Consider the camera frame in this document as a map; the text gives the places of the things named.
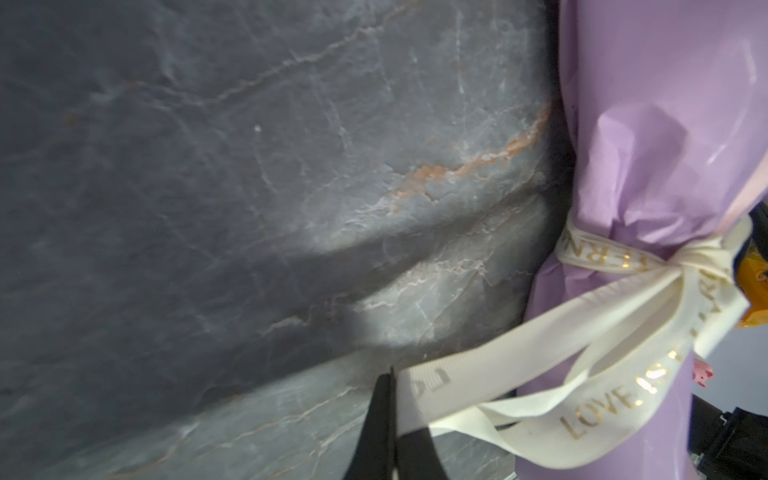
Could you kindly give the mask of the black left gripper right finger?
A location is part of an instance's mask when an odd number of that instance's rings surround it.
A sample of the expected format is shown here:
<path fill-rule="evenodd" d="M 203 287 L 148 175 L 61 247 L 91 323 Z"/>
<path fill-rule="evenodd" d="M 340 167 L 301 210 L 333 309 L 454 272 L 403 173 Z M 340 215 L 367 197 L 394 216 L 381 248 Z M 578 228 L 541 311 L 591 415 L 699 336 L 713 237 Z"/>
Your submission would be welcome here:
<path fill-rule="evenodd" d="M 400 480 L 448 480 L 428 428 L 397 439 L 397 470 Z"/>

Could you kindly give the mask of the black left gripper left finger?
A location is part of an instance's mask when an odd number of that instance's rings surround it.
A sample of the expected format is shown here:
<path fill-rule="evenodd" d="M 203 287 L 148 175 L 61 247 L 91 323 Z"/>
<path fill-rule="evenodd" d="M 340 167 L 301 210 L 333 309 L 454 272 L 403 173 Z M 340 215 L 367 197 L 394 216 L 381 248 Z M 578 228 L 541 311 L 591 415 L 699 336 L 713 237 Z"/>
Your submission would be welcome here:
<path fill-rule="evenodd" d="M 355 452 L 344 480 L 392 480 L 395 467 L 395 375 L 375 383 Z"/>

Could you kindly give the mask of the cream printed ribbon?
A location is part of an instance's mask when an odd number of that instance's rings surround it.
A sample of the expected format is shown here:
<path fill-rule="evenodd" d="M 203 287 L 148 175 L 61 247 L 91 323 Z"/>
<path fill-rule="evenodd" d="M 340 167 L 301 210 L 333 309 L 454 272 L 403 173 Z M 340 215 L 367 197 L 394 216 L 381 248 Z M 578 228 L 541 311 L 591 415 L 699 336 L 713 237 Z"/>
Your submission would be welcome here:
<path fill-rule="evenodd" d="M 401 371 L 397 435 L 455 431 L 549 469 L 601 458 L 654 415 L 685 358 L 710 354 L 742 317 L 733 263 L 751 232 L 743 218 L 665 260 L 567 224 L 558 260 L 614 281 Z"/>

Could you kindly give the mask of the pink purple wrapping paper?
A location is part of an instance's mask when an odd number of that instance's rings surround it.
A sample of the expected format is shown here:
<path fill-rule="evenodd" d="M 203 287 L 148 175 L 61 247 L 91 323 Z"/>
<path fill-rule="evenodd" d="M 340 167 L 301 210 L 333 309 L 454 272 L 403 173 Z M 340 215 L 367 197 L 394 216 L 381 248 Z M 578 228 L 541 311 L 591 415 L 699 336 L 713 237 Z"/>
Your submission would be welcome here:
<path fill-rule="evenodd" d="M 763 1 L 564 1 L 576 226 L 670 257 L 767 193 Z"/>

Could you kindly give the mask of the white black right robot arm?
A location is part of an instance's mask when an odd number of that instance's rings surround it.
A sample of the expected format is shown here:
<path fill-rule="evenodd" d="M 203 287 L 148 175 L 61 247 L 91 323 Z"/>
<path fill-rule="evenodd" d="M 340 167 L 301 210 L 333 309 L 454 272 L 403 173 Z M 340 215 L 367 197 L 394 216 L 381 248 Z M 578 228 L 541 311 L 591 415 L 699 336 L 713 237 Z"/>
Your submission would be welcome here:
<path fill-rule="evenodd" d="M 767 480 L 767 417 L 694 396 L 689 452 L 700 479 Z"/>

